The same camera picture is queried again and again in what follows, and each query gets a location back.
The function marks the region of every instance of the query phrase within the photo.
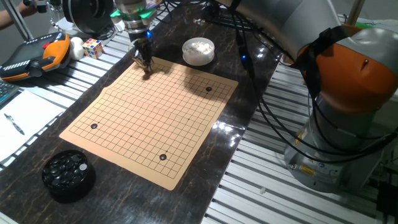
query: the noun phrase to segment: dark marble table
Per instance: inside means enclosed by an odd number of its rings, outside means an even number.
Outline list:
[[[110,85],[130,66],[132,60],[125,56],[0,172],[0,212],[18,223],[201,222],[257,104],[249,78],[239,61],[235,30],[189,22],[200,17],[200,9],[200,6],[178,8],[172,12],[171,24],[156,27],[153,30],[154,55],[187,65],[182,59],[183,43],[192,37],[206,37],[215,44],[216,58],[198,69],[236,80],[239,85],[217,121],[222,125],[211,130],[176,188],[173,191],[163,189],[58,136],[103,87]],[[257,83],[261,91],[265,91],[277,62],[267,50],[261,50],[262,45],[251,34],[247,36]],[[84,151],[96,170],[97,179],[85,198],[61,204],[51,199],[41,181],[41,171],[48,159],[67,149]]]

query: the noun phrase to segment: grid line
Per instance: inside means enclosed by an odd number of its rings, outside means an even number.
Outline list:
[[[69,131],[173,179],[231,86],[153,68],[148,82],[143,72],[129,71]]]

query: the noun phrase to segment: go board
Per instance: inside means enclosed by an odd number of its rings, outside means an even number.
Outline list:
[[[173,190],[238,83],[153,58],[132,64],[60,137]]]

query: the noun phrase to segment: person's hand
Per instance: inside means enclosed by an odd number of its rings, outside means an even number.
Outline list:
[[[25,6],[23,2],[17,8],[22,17],[31,16],[37,12],[36,6]]]

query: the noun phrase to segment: white ball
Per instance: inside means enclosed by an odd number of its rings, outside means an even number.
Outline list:
[[[75,46],[82,46],[84,44],[83,40],[80,37],[74,37],[72,39],[70,39],[70,43],[72,45],[72,47]]]
[[[75,44],[75,47],[70,49],[70,58],[73,60],[80,60],[83,58],[85,51],[81,45]]]

